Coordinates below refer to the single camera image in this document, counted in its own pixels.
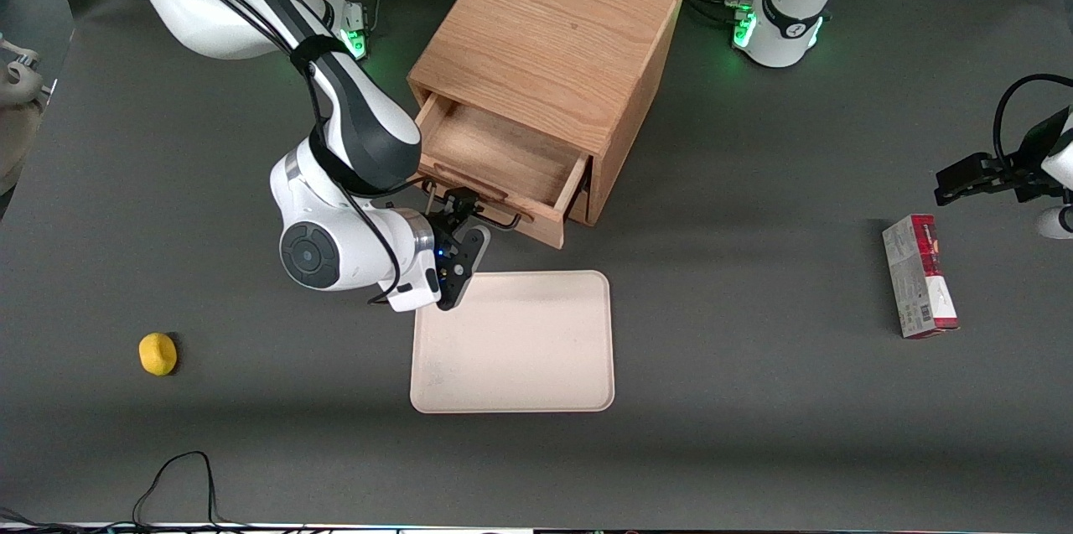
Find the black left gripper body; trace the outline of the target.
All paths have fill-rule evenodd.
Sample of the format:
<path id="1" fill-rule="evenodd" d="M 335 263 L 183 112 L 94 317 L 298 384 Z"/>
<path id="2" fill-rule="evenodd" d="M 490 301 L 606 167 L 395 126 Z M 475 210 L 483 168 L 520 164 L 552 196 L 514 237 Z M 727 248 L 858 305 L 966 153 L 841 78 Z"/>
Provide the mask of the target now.
<path id="1" fill-rule="evenodd" d="M 1050 197 L 1069 201 L 1070 181 L 1062 182 L 1043 168 L 1044 160 L 1058 149 L 1070 148 L 1070 106 L 1050 115 L 1026 133 L 1019 148 L 1003 160 L 1017 202 Z"/>

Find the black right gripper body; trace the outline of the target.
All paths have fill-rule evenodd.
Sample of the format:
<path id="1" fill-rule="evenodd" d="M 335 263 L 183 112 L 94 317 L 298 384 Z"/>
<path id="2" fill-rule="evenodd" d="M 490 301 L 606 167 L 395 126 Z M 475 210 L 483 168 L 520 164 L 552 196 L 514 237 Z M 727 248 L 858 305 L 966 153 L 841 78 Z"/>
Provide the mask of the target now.
<path id="1" fill-rule="evenodd" d="M 490 244 L 491 232 L 483 225 L 461 229 L 461 220 L 455 216 L 433 214 L 427 220 L 433 229 L 433 269 L 427 273 L 440 292 L 436 306 L 452 311 L 460 305 Z"/>

